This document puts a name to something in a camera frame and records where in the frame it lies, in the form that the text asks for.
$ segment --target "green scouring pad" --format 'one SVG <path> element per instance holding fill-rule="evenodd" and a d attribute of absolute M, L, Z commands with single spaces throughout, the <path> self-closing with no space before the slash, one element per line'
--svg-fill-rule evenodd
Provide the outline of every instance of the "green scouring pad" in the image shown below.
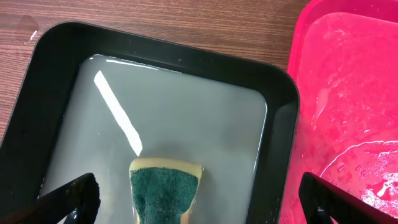
<path fill-rule="evenodd" d="M 132 200 L 139 224 L 187 224 L 203 168 L 175 159 L 135 159 Z"/>

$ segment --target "pink plastic container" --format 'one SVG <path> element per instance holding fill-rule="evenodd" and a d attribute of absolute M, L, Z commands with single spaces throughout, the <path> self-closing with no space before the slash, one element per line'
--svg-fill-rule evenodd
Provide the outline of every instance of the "pink plastic container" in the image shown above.
<path fill-rule="evenodd" d="M 287 72 L 301 107 L 280 222 L 305 223 L 305 171 L 398 217 L 398 1 L 313 0 Z"/>

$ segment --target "soapy water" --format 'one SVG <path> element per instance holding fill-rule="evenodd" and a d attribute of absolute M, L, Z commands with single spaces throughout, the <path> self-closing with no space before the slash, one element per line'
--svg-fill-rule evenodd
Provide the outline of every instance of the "soapy water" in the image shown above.
<path fill-rule="evenodd" d="M 92 172 L 96 223 L 135 223 L 131 161 L 181 159 L 204 167 L 190 221 L 243 223 L 266 113 L 257 91 L 93 55 L 80 65 L 40 194 Z"/>
<path fill-rule="evenodd" d="M 397 38 L 397 24 L 345 13 L 309 28 L 281 223 L 305 223 L 305 171 L 398 218 Z"/>

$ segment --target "water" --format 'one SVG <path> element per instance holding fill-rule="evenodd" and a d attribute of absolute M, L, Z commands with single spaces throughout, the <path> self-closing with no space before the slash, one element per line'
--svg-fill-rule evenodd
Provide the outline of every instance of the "water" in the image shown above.
<path fill-rule="evenodd" d="M 81 65 L 42 194 L 92 172 L 96 223 L 134 223 L 131 161 L 183 159 L 205 168 L 191 223 L 244 223 L 265 116 L 254 90 L 94 55 Z"/>

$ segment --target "black plastic tray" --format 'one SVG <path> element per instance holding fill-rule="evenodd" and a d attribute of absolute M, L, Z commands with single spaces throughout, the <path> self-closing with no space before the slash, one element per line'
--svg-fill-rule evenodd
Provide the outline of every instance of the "black plastic tray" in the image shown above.
<path fill-rule="evenodd" d="M 79 65 L 93 54 L 259 91 L 268 112 L 246 223 L 278 221 L 299 112 L 292 79 L 268 63 L 80 22 L 52 27 L 35 46 L 0 146 L 0 216 L 37 198 Z"/>

